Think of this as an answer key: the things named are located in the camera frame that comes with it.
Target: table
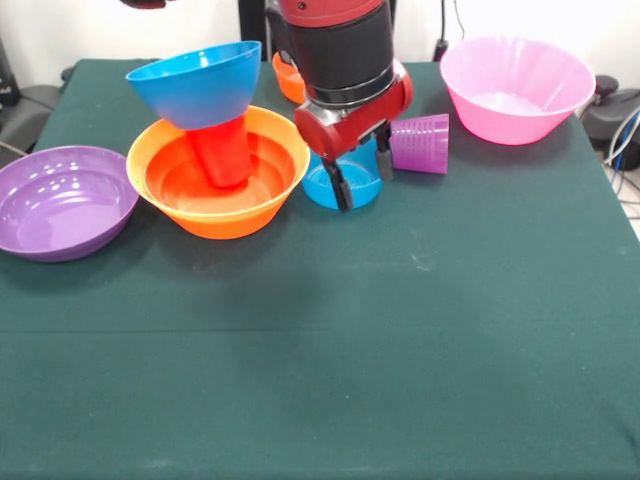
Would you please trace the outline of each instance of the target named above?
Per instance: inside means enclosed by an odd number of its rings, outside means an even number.
[[[126,153],[141,62],[81,61],[38,148]],[[344,215],[297,189],[230,242],[141,201],[85,260],[0,255],[0,477],[638,478],[640,249],[581,126],[491,145],[408,69],[446,176]]]

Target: orange cup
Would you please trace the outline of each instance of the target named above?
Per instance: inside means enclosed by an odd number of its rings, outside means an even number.
[[[234,187],[249,178],[251,156],[244,115],[185,133],[212,186]]]
[[[294,103],[303,104],[306,100],[304,96],[304,80],[298,69],[293,65],[284,63],[279,53],[273,56],[271,63],[273,70],[276,72],[282,94]]]

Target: blue bowl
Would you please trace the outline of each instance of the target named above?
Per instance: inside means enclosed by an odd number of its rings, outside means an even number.
[[[160,60],[127,75],[162,118],[182,130],[243,115],[258,85],[262,44],[236,42]]]
[[[380,194],[384,182],[378,173],[374,139],[340,157],[338,165],[351,187],[353,208],[371,203]],[[311,156],[311,164],[302,179],[302,188],[318,205],[333,210],[338,209],[329,175],[322,166],[322,159],[316,154]]]

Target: purple bowl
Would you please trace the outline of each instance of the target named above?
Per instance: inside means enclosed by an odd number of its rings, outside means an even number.
[[[116,238],[137,201],[119,153],[33,153],[0,170],[0,249],[39,262],[77,260]]]

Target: red cup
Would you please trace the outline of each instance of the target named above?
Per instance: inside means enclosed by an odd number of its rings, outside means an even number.
[[[213,187],[233,187],[251,175],[244,115],[213,127],[187,130],[186,135]]]

